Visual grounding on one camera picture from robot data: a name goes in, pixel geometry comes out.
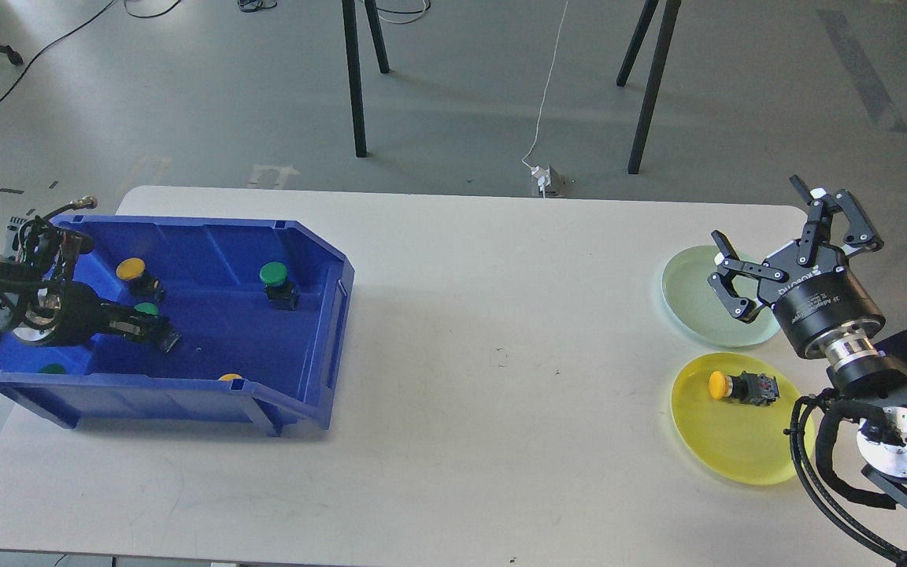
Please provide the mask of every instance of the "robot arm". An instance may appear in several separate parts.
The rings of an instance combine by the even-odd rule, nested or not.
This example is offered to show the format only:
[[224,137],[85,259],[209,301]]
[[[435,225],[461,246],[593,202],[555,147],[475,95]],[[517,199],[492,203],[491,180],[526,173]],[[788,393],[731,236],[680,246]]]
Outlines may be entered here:
[[79,256],[93,250],[93,239],[57,228],[50,219],[96,205],[96,198],[79,198],[10,227],[6,254],[0,256],[0,340],[12,333],[30,346],[71,346],[105,333],[149,342],[164,352],[176,344],[180,334],[166,317],[104,300],[72,279]]
[[[827,359],[832,388],[796,401],[785,431],[797,476],[832,523],[868,549],[907,565],[907,553],[859,524],[825,489],[865,506],[893,509],[901,503],[907,509],[907,330],[872,343],[885,318],[849,266],[854,255],[877,251],[884,243],[848,191],[828,194],[807,189],[799,177],[790,181],[809,204],[800,237],[754,265],[740,261],[727,237],[713,231],[720,255],[709,286],[735,319],[750,323],[761,309],[771,309],[796,355]],[[832,218],[839,213],[850,226],[836,246],[829,239]],[[738,276],[758,281],[755,298],[735,293]],[[814,450],[816,470],[803,445],[803,427],[814,409],[824,412]],[[867,461],[863,474],[880,492],[851,487],[835,474],[831,455],[842,421],[860,424],[857,449]]]

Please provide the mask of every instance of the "yellow plate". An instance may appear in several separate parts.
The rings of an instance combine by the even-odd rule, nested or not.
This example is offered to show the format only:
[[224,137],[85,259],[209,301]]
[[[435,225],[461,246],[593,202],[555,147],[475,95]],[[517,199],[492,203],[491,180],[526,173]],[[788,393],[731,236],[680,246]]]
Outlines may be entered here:
[[[746,370],[774,376],[779,399],[756,408],[749,403],[717,402],[709,397],[709,374],[715,370],[737,376]],[[699,356],[681,369],[670,391],[670,410],[681,439],[706,466],[744,484],[778,484],[796,475],[789,458],[789,427],[793,402],[800,392],[778,370],[756,358],[732,352]],[[804,446],[814,448],[813,423],[806,424]]]

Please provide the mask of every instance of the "gray floor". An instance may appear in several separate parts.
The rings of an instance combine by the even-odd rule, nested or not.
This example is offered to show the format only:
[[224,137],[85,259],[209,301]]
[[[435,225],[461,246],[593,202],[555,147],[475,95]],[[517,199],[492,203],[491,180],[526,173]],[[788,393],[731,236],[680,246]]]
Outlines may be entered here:
[[[520,157],[565,0],[433,1],[422,21],[385,24],[389,76],[375,71],[359,16],[365,159],[354,157],[337,2],[281,0],[255,14],[185,2],[152,20],[118,2],[48,50],[0,105],[0,190],[23,191],[0,191],[0,249],[8,217],[29,209],[92,194],[111,213],[137,184],[247,187],[255,172],[273,187],[267,169],[288,172],[284,190],[529,196]],[[0,0],[0,39],[30,60],[105,4]],[[129,4],[148,13],[169,0]],[[629,87],[614,82],[640,8],[569,5],[531,162],[564,173],[572,198],[797,204],[792,173],[851,190],[887,241],[853,267],[886,333],[907,327],[907,1],[685,3],[642,173],[629,176],[655,31]],[[0,55],[0,96],[19,72]],[[0,399],[0,427],[8,408]],[[0,554],[0,565],[57,558]]]

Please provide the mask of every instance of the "white cable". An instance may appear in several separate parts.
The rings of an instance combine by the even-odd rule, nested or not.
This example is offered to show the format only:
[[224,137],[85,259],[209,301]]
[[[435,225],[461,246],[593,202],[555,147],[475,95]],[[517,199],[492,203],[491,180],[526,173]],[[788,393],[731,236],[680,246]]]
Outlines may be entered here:
[[[362,2],[362,3],[364,3],[364,4],[366,3],[366,0],[359,0],[359,1]],[[406,24],[406,23],[417,22],[417,21],[419,21],[420,19],[425,18],[425,12],[426,12],[426,10],[429,10],[429,8],[432,7],[431,4],[432,4],[432,0],[422,0],[422,10],[419,11],[419,12],[415,12],[415,16],[414,16],[413,18],[411,18],[411,19],[406,19],[406,20],[404,20],[404,21],[393,21],[393,20],[389,20],[389,19],[387,19],[387,18],[385,18],[385,17],[383,17],[383,16],[381,16],[381,15],[379,15],[379,14],[377,15],[377,17],[380,18],[380,21],[385,21],[385,22],[387,22],[387,23],[396,23],[396,24],[398,24],[398,25],[404,25],[404,24]]]
[[555,58],[558,57],[558,40],[562,37],[562,25],[565,23],[565,12],[568,10],[569,0],[565,0],[565,7],[562,8],[562,21],[558,22],[558,33],[555,35],[555,51],[552,51],[551,54],[551,67],[548,69],[548,80],[545,80],[544,82],[544,93],[541,94],[541,106],[537,109],[537,125],[534,126],[534,143],[530,144],[530,150],[527,150],[524,157],[520,158],[521,164],[526,165],[527,169],[534,168],[533,165],[528,164],[527,158],[530,157],[534,148],[537,147],[537,133],[541,130],[541,114],[544,113],[544,100],[548,97],[548,85],[551,84],[551,72],[555,69]]

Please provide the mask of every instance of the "blue plastic bin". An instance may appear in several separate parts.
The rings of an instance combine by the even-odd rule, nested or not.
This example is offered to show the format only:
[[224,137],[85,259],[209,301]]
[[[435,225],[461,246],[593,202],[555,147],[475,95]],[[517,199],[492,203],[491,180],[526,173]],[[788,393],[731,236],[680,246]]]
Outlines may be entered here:
[[[331,422],[349,293],[345,254],[295,221],[165,217],[58,217],[89,234],[76,280],[122,305],[133,298],[114,269],[142,258],[166,288],[159,313],[181,338],[172,351],[97,335],[69,347],[0,346],[0,392],[61,427],[81,417],[250,422],[268,435],[284,424]],[[296,311],[273,309],[259,279],[280,261],[298,287]],[[66,374],[37,373],[61,364]],[[236,380],[219,380],[228,373]]]

